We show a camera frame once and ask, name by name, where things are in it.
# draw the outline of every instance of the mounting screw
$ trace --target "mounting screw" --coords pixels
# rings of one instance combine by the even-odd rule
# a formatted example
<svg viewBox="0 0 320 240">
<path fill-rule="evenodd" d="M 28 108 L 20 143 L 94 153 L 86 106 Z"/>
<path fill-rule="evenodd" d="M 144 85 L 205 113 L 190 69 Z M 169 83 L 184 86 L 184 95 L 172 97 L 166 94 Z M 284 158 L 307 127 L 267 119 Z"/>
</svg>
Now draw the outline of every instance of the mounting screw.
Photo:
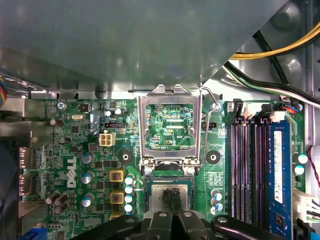
<svg viewBox="0 0 320 240">
<path fill-rule="evenodd" d="M 195 172 L 196 172 L 196 170 L 192 166 L 186 168 L 186 173 L 189 175 L 195 175 Z"/>
<path fill-rule="evenodd" d="M 149 166 L 146 166 L 144 168 L 144 170 L 143 170 L 143 173 L 144 173 L 144 175 L 147 175 L 147 176 L 151 175 L 152 174 L 152 168 L 149 167 Z"/>
<path fill-rule="evenodd" d="M 60 101 L 60 102 L 57 103 L 56 107 L 59 110 L 64 110 L 67 107 L 67 105 L 64 102 Z"/>
<path fill-rule="evenodd" d="M 228 222 L 228 220 L 225 217 L 221 216 L 218 218 L 218 222 L 224 224 L 224 223 Z"/>
<path fill-rule="evenodd" d="M 186 211 L 184 214 L 183 214 L 185 217 L 189 218 L 192 216 L 192 213 L 189 212 L 189 211 Z"/>
</svg>

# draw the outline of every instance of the chip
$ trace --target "chip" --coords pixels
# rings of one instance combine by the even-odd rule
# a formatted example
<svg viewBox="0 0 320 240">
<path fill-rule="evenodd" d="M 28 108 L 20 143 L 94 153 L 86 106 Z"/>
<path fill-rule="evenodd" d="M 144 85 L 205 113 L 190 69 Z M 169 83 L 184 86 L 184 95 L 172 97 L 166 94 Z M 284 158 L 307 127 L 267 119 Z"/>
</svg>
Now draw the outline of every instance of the chip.
<svg viewBox="0 0 320 240">
<path fill-rule="evenodd" d="M 102 168 L 102 161 L 96 161 L 96 162 L 95 162 L 95 168 L 96 168 L 96 169 Z"/>
<path fill-rule="evenodd" d="M 111 189 L 111 187 L 112 187 L 112 184 L 111 184 L 110 181 L 105 181 L 105 182 L 104 182 L 104 188 L 105 188 L 105 189 Z"/>
<path fill-rule="evenodd" d="M 80 112 L 89 112 L 89 104 L 84 104 L 84 103 L 79 104 L 78 110 Z"/>
<path fill-rule="evenodd" d="M 115 108 L 116 107 L 116 102 L 114 102 L 114 101 L 111 101 L 110 102 L 110 108 Z"/>
<path fill-rule="evenodd" d="M 111 161 L 104 161 L 103 162 L 103 167 L 104 168 L 110 168 L 110 166 L 111 166 Z"/>
<path fill-rule="evenodd" d="M 121 183 L 120 182 L 112 182 L 112 189 L 120 189 L 121 188 Z"/>
<path fill-rule="evenodd" d="M 111 161 L 111 168 L 117 168 L 118 162 L 117 161 Z"/>
<path fill-rule="evenodd" d="M 99 181 L 96 183 L 96 189 L 103 189 L 104 188 L 104 183 L 102 181 Z"/>
<path fill-rule="evenodd" d="M 104 205 L 103 204 L 97 204 L 96 205 L 96 210 L 97 211 L 103 211 L 104 210 Z"/>
<path fill-rule="evenodd" d="M 79 133 L 79 127 L 78 126 L 71 126 L 71 133 L 72 134 L 78 134 Z"/>
<path fill-rule="evenodd" d="M 105 209 L 105 210 L 111 210 L 111 203 L 106 203 L 106 204 L 104 205 L 104 209 Z"/>
<path fill-rule="evenodd" d="M 124 204 L 125 203 L 125 193 L 123 191 L 112 191 L 110 193 L 110 203 L 111 204 Z"/>
</svg>

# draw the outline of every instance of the red wire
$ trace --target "red wire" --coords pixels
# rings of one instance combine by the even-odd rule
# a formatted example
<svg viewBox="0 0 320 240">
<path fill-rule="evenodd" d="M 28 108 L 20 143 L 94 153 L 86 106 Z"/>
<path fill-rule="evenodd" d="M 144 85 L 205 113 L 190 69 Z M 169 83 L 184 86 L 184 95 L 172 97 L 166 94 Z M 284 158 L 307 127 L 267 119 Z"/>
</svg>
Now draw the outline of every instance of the red wire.
<svg viewBox="0 0 320 240">
<path fill-rule="evenodd" d="M 317 173 L 316 166 L 315 166 L 315 164 L 314 164 L 314 162 L 312 161 L 312 158 L 311 158 L 311 149 L 312 149 L 312 147 L 313 147 L 312 145 L 309 147 L 308 151 L 306 152 L 306 155 L 307 155 L 308 159 L 310 160 L 310 164 L 311 164 L 311 166 L 313 168 L 313 171 L 314 171 L 315 179 L 317 180 L 318 186 L 320 188 L 319 175 Z"/>
<path fill-rule="evenodd" d="M 7 99 L 7 93 L 2 86 L 0 86 L 0 91 L 3 93 L 4 98 Z"/>
</svg>

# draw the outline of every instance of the metal panel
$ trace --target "metal panel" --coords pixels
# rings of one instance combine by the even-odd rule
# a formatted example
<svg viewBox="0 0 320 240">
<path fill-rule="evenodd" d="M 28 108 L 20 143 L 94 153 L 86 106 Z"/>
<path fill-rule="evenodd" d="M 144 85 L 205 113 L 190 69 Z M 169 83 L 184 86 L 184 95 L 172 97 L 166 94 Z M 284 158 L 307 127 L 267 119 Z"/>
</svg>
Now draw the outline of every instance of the metal panel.
<svg viewBox="0 0 320 240">
<path fill-rule="evenodd" d="M 4 0 L 0 68 L 50 90 L 209 79 L 286 0 Z"/>
</svg>

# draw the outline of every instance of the motherboard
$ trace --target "motherboard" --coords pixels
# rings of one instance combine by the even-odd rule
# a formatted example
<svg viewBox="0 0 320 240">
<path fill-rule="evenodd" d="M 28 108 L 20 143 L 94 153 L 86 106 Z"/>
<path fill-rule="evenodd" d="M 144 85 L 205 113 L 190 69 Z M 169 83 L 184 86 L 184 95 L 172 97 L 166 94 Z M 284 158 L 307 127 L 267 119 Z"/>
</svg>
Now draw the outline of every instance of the motherboard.
<svg viewBox="0 0 320 240">
<path fill-rule="evenodd" d="M 259 189 L 267 186 L 259 185 L 258 174 L 252 173 L 259 168 L 254 161 L 255 154 L 271 151 L 269 145 L 262 145 L 259 137 L 275 126 L 266 123 L 265 128 L 260 123 L 253 125 L 252 120 L 239 121 L 243 114 L 236 116 L 236 102 L 220 100 L 218 104 L 220 109 L 208 119 L 212 101 L 202 101 L 199 151 L 204 163 L 186 175 L 176 164 L 159 164 L 152 173 L 147 167 L 141 168 L 136 99 L 45 100 L 45 121 L 54 127 L 53 144 L 25 149 L 32 152 L 32 164 L 23 169 L 22 176 L 29 179 L 30 186 L 20 195 L 24 201 L 46 202 L 48 215 L 41 224 L 47 229 L 48 240 L 71 239 L 124 214 L 143 219 L 147 211 L 170 210 L 172 206 L 164 201 L 170 191 L 179 191 L 180 205 L 200 212 L 207 221 L 226 214 L 270 229 L 273 226 L 270 227 L 269 222 L 258 219 L 267 207 L 264 203 L 258 204 L 263 197 Z M 260 108 L 268 105 L 274 110 L 281 108 L 282 103 L 259 101 L 255 104 Z M 255 114 L 263 112 L 260 108 Z M 149 133 L 144 141 L 146 149 L 173 152 L 195 147 L 192 104 L 149 104 L 145 112 Z M 292 149 L 289 147 L 290 152 L 285 154 L 303 154 L 303 110 L 297 114 L 285 112 L 285 121 L 287 123 L 278 123 L 291 136 L 285 144 Z M 254 139 L 258 139 L 261 147 L 254 147 Z M 273 170 L 261 172 L 261 176 L 271 179 L 267 176 L 271 172 Z M 291 169 L 288 174 L 283 173 L 283 179 L 289 178 L 287 189 L 305 192 L 305 174 Z M 274 211 L 284 228 L 286 222 L 292 221 L 285 219 L 283 212 Z"/>
</svg>

